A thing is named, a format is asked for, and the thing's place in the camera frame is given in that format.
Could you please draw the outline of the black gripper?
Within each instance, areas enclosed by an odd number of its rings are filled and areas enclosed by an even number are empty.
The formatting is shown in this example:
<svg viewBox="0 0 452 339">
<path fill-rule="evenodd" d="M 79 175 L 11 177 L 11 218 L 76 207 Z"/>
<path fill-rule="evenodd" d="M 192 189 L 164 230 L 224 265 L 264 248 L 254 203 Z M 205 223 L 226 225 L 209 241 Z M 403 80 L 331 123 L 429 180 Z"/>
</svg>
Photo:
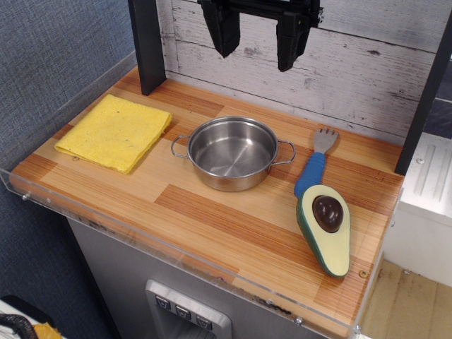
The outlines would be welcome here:
<svg viewBox="0 0 452 339">
<path fill-rule="evenodd" d="M 197 1 L 217 52 L 228 57 L 239 46 L 239 13 L 276 20 L 278 69 L 290 70 L 307 45 L 310 25 L 323 21 L 320 1 Z"/>
</svg>

